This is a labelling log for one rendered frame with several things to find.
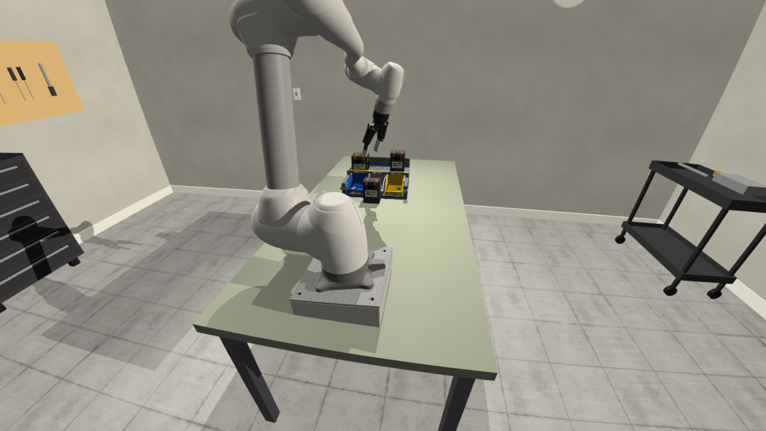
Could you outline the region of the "black case with handle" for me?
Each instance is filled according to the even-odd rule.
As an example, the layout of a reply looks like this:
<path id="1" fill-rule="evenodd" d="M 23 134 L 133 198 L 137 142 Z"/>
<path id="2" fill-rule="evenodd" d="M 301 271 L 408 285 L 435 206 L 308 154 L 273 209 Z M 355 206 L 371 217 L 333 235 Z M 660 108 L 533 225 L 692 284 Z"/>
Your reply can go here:
<path id="1" fill-rule="evenodd" d="M 405 151 L 391 150 L 390 153 L 390 171 L 404 172 L 405 171 Z"/>

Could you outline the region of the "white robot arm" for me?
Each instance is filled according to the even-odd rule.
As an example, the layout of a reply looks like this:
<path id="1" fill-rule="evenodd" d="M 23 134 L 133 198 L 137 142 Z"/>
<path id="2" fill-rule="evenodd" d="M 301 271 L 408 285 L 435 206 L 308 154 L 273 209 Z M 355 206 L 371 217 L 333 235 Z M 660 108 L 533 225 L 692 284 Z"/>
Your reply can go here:
<path id="1" fill-rule="evenodd" d="M 298 37 L 320 35 L 341 47 L 346 76 L 374 91 L 374 110 L 383 115 L 392 113 L 404 69 L 393 62 L 381 69 L 362 56 L 362 40 L 342 0 L 236 0 L 228 17 L 254 65 L 266 174 L 251 216 L 254 233 L 273 247 L 320 261 L 318 293 L 372 289 L 372 272 L 386 268 L 385 260 L 367 250 L 366 227 L 354 200 L 325 193 L 312 201 L 299 184 L 290 59 Z"/>

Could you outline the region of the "grey open bin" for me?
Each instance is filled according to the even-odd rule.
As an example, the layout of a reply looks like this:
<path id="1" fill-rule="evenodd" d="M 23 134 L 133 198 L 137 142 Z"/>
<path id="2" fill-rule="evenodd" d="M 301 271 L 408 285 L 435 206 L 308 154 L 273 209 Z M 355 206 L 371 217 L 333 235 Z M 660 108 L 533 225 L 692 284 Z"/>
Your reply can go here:
<path id="1" fill-rule="evenodd" d="M 386 174 L 370 174 L 369 177 L 371 177 L 371 178 L 381 178 L 381 195 L 383 195 L 385 193 L 384 183 L 386 182 L 387 175 Z"/>

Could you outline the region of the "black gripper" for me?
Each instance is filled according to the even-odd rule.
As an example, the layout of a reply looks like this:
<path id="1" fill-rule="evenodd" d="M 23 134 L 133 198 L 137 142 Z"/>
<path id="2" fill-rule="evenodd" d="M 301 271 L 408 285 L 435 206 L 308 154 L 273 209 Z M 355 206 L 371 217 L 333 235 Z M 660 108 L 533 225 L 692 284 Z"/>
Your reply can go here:
<path id="1" fill-rule="evenodd" d="M 377 133 L 376 143 L 374 146 L 374 151 L 376 151 L 376 153 L 379 151 L 381 142 L 383 142 L 382 139 L 385 139 L 385 133 L 389 123 L 388 122 L 389 116 L 390 114 L 387 114 L 387 115 L 378 114 L 378 112 L 374 110 L 374 114 L 373 114 L 374 121 L 372 122 L 371 125 L 370 124 L 367 125 L 366 134 L 364 135 L 364 139 L 362 140 L 362 142 L 364 143 L 362 155 L 364 155 L 365 157 L 367 156 L 367 151 L 369 150 L 369 146 L 370 146 L 369 144 L 371 144 L 371 140 L 374 138 L 374 134 L 377 132 L 378 133 Z M 385 121 L 385 122 L 380 122 L 380 121 Z"/>

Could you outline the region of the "dark grey metal shelf rack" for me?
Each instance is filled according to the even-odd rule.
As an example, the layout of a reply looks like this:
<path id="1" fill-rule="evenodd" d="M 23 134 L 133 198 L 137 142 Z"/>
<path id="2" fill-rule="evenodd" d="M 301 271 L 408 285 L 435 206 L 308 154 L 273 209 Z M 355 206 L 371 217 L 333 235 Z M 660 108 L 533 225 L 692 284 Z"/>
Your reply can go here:
<path id="1" fill-rule="evenodd" d="M 370 157 L 370 168 L 369 170 L 385 170 L 390 171 L 390 157 Z M 409 164 L 410 164 L 410 158 L 405 158 L 405 171 L 404 172 L 379 172 L 379 171 L 366 171 L 366 170 L 347 170 L 347 176 L 342 182 L 342 193 L 350 196 L 350 197 L 361 197 L 363 198 L 363 194 L 356 194 L 356 193 L 347 193 L 347 187 L 346 183 L 348 182 L 348 179 L 350 178 L 351 174 L 386 174 L 386 175 L 405 175 L 404 180 L 404 192 L 402 196 L 391 196 L 391 195 L 381 195 L 381 198 L 384 199 L 406 199 L 408 195 L 408 178 L 409 174 Z"/>

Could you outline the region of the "blue bin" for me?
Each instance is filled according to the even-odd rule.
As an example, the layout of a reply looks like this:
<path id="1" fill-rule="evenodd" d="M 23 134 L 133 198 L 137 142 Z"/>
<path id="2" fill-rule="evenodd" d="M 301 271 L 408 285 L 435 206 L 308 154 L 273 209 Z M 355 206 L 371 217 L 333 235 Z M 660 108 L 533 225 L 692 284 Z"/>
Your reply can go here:
<path id="1" fill-rule="evenodd" d="M 363 194 L 362 181 L 365 177 L 369 177 L 369 174 L 352 174 L 348 179 L 347 193 Z M 351 189 L 352 187 L 357 189 Z"/>

